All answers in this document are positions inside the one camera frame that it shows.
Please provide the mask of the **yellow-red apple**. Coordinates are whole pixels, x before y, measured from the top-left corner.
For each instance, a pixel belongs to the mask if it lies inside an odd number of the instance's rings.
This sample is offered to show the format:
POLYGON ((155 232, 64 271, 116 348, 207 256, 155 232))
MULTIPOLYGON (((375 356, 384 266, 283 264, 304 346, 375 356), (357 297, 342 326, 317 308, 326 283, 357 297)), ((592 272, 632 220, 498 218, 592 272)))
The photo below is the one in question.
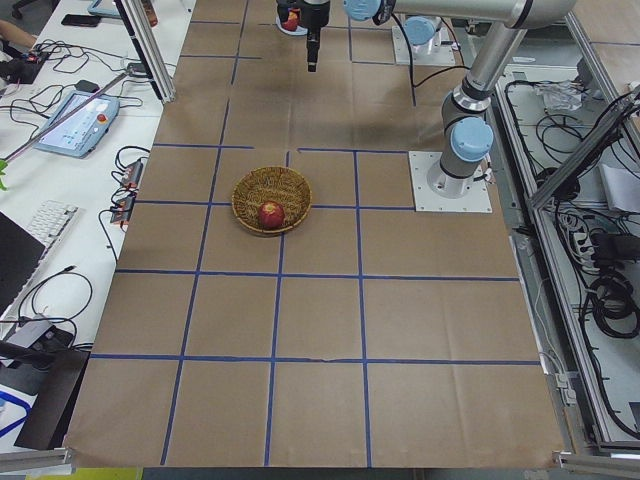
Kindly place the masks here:
POLYGON ((287 20, 281 26, 287 32, 295 32, 299 26, 298 14, 291 10, 288 13, 287 20))

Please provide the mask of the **light blue plate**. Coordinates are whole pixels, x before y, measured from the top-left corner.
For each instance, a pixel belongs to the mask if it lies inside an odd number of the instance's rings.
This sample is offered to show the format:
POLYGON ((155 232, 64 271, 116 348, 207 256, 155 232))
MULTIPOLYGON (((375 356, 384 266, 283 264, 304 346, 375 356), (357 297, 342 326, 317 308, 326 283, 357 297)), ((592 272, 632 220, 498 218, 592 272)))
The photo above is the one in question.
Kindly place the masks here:
POLYGON ((276 18, 277 28, 289 36, 304 36, 307 34, 307 29, 302 27, 298 16, 289 16, 286 21, 281 21, 276 18))

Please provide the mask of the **woven wicker basket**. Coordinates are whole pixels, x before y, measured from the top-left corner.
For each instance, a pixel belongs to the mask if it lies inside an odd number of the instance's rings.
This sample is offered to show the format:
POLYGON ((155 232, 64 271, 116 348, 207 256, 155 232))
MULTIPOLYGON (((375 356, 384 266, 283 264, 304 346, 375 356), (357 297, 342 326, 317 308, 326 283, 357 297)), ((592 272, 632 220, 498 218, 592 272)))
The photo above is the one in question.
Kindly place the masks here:
POLYGON ((246 174, 234 187, 232 210, 239 223, 256 235, 274 236, 296 228, 311 209, 308 181, 297 171, 267 166, 246 174))

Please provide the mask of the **red apple in basket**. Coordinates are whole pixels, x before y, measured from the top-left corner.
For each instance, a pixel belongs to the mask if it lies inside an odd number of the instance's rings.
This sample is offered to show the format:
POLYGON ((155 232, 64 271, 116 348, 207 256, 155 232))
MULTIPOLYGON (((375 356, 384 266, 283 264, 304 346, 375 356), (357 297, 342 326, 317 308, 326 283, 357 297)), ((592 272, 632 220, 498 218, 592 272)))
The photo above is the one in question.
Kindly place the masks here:
POLYGON ((285 211, 281 204, 275 201, 266 201, 258 209, 258 222, 264 230, 276 230, 285 223, 285 211))

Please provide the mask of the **silver rod tool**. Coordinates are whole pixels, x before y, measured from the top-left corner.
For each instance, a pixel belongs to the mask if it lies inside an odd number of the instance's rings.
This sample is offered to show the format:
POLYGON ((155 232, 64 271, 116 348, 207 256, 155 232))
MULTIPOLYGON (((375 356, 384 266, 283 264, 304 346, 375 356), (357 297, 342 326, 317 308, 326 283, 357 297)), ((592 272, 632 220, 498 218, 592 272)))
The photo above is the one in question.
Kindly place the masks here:
POLYGON ((17 148, 14 152, 9 154, 6 158, 1 159, 1 170, 4 170, 12 161, 15 161, 19 156, 25 153, 28 149, 34 148, 34 144, 40 138, 48 134, 51 130, 55 129, 57 126, 61 125, 65 120, 72 117, 76 112, 81 110, 91 100, 101 95, 107 95, 106 92, 108 90, 110 90, 112 87, 120 83, 127 76, 128 76, 127 72, 119 74, 107 85, 105 85, 103 88, 97 90, 94 93, 89 93, 89 92, 84 92, 79 90, 72 91, 63 101, 62 105, 54 112, 54 114, 49 118, 46 124, 38 131, 38 133, 31 140, 27 141, 25 144, 17 148))

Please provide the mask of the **black smartphone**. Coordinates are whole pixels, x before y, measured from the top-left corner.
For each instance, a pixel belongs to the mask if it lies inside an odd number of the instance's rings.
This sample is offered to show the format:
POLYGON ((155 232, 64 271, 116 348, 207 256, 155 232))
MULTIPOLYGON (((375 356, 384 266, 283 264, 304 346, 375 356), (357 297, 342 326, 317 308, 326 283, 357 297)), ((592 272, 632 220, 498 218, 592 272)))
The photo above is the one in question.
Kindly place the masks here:
POLYGON ((61 20, 63 26, 82 28, 95 28, 101 22, 101 18, 94 15, 66 14, 61 20))

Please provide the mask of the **blue teach pendant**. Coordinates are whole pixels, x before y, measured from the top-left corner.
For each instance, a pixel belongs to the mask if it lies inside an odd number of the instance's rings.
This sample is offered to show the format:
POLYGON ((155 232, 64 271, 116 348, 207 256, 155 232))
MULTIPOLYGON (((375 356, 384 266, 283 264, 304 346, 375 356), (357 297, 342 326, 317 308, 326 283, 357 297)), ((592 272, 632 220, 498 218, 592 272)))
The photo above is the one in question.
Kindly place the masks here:
POLYGON ((120 100, 101 95, 72 117, 40 138, 34 148, 74 158, 84 158, 95 149, 119 113, 120 100))

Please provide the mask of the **brown paper table cover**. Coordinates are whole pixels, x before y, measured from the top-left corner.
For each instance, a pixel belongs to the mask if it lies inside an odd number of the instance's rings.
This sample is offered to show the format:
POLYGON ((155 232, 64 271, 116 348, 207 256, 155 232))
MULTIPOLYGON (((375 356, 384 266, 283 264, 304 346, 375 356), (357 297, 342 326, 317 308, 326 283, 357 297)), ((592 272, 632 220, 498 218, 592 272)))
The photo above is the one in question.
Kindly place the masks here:
POLYGON ((65 439, 80 466, 525 467, 565 442, 512 244, 415 211, 460 70, 409 84, 339 4, 319 67, 271 1, 200 1, 65 439), (311 209, 256 235, 231 196, 291 168, 311 209))

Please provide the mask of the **white keyboard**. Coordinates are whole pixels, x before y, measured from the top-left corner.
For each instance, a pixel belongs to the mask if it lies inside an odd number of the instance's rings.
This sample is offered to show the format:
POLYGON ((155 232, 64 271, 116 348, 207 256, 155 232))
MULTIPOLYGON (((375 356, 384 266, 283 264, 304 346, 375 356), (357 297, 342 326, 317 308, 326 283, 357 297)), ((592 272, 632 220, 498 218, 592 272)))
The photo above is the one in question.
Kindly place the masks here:
POLYGON ((76 205, 47 200, 38 207, 26 231, 44 245, 43 255, 46 255, 64 236, 78 213, 76 205))

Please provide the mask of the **black laptop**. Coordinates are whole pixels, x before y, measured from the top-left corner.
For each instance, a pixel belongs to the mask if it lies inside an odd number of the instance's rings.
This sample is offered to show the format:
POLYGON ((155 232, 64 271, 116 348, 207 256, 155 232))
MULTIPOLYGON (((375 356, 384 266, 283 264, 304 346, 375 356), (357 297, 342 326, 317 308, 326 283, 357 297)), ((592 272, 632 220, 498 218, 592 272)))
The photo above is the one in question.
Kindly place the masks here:
POLYGON ((45 246, 1 214, 1 313, 16 300, 40 264, 45 246))

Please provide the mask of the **aluminium frame post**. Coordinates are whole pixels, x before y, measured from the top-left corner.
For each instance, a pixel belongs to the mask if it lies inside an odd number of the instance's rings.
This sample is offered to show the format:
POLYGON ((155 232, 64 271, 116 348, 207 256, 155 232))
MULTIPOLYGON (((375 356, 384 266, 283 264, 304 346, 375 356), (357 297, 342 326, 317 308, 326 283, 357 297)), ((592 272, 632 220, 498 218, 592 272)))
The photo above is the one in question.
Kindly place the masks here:
POLYGON ((163 104, 174 101, 176 89, 160 53, 142 2, 115 0, 115 5, 156 97, 163 104))

